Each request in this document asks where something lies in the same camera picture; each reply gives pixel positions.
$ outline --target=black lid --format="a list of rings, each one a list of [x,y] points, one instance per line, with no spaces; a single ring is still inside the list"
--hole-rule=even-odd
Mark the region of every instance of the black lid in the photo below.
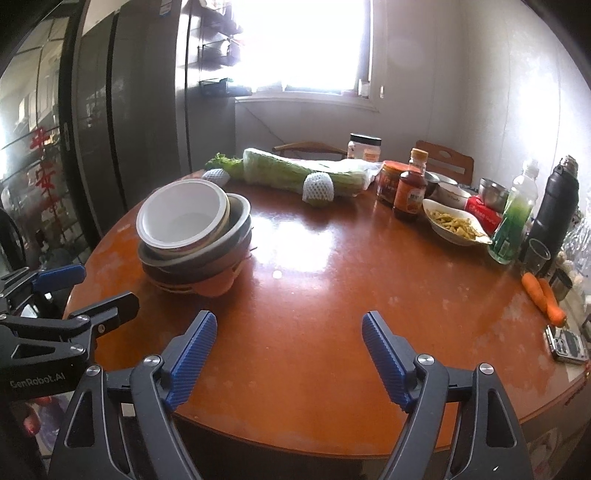
[[[350,140],[352,142],[363,143],[364,145],[373,145],[374,147],[379,147],[382,144],[381,138],[362,134],[351,134]]]

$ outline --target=green plastic bottle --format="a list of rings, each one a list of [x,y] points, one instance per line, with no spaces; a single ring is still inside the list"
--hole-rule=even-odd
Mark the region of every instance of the green plastic bottle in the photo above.
[[[539,173],[537,160],[528,160],[523,164],[522,174],[513,180],[503,219],[492,236],[492,244],[488,247],[490,256],[500,264],[511,263],[519,253],[523,227],[538,200],[535,180]]]

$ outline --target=orange carrot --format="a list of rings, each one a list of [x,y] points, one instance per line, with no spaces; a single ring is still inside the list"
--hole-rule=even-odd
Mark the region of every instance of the orange carrot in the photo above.
[[[521,277],[521,284],[535,305],[542,312],[546,313],[548,300],[546,300],[546,297],[544,296],[544,292],[538,283],[538,279],[532,273],[526,272],[523,277]]]
[[[566,321],[566,313],[558,306],[558,302],[556,301],[556,297],[554,296],[554,292],[552,291],[548,280],[545,278],[539,278],[538,282],[544,293],[544,297],[546,297],[546,302],[548,303],[546,315],[548,316],[550,323],[554,326],[562,327]]]

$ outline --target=plate of food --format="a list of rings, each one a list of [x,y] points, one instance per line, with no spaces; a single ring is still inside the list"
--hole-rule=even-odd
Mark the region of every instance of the plate of food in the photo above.
[[[448,242],[462,247],[492,243],[490,237],[471,213],[427,199],[423,200],[423,209],[429,218],[433,231]]]

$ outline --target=chair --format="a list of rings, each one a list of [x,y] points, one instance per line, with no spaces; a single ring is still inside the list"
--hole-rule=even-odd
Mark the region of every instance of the chair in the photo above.
[[[419,140],[416,148],[429,153],[427,170],[440,173],[464,185],[472,185],[474,159],[442,145]]]
[[[285,145],[279,145],[278,147],[273,147],[272,152],[285,157],[286,155],[284,152],[286,151],[294,151],[294,152],[305,152],[305,153],[331,153],[335,155],[340,155],[341,159],[347,158],[347,151],[341,148],[331,147],[322,142],[296,142],[296,143],[288,143]]]

